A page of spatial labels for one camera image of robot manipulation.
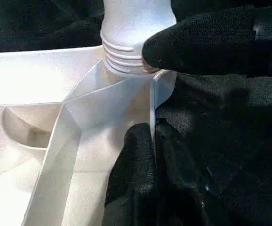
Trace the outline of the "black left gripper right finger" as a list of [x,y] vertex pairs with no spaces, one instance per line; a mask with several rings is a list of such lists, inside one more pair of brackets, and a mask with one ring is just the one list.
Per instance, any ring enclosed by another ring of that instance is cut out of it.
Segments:
[[161,226],[222,226],[224,209],[182,135],[166,120],[155,125]]

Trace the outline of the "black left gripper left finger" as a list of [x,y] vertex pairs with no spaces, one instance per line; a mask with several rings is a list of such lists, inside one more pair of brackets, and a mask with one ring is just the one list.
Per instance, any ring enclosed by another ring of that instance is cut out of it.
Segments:
[[123,148],[110,172],[104,204],[104,226],[154,226],[157,178],[150,127],[139,123],[124,136]]

